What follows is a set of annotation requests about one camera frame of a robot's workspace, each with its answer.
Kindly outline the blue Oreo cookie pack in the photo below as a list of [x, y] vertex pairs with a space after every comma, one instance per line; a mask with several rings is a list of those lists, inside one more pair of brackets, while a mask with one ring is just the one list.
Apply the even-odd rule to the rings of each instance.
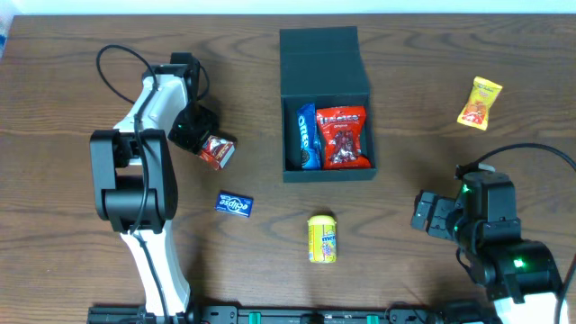
[[314, 103], [306, 103], [296, 114], [301, 141], [301, 167], [304, 170], [319, 170], [321, 146], [316, 123], [316, 106]]

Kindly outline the red Hacks candy bag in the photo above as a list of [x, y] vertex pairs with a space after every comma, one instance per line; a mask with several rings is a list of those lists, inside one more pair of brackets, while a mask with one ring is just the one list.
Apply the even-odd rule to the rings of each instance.
[[338, 106], [317, 110], [316, 120], [325, 140], [323, 168], [370, 168], [361, 150], [360, 136], [365, 125], [363, 106]]

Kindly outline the red cookie carton box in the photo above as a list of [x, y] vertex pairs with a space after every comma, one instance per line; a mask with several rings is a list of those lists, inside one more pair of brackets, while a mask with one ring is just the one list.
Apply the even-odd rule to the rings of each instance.
[[199, 157], [215, 170], [223, 169], [236, 150], [234, 141], [210, 135], [203, 143]]

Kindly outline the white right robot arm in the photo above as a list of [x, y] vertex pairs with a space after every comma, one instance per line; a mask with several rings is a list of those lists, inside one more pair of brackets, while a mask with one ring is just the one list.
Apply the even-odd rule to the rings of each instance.
[[453, 301], [427, 315], [428, 323], [567, 323], [567, 281], [551, 250], [524, 239], [517, 216], [516, 188], [492, 166], [458, 166], [456, 197], [422, 190], [410, 225], [452, 241], [456, 260], [484, 289], [491, 307]]

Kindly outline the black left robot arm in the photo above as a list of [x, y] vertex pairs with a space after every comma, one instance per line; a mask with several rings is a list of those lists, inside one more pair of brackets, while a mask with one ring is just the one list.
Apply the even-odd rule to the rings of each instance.
[[142, 92], [128, 114], [89, 141], [98, 216], [129, 247], [145, 289], [141, 306], [94, 306], [90, 323], [198, 323], [195, 305], [176, 253], [173, 218], [176, 174], [168, 145], [194, 155], [218, 129], [217, 114], [200, 105], [207, 75], [189, 52], [174, 52], [166, 64], [146, 65]]

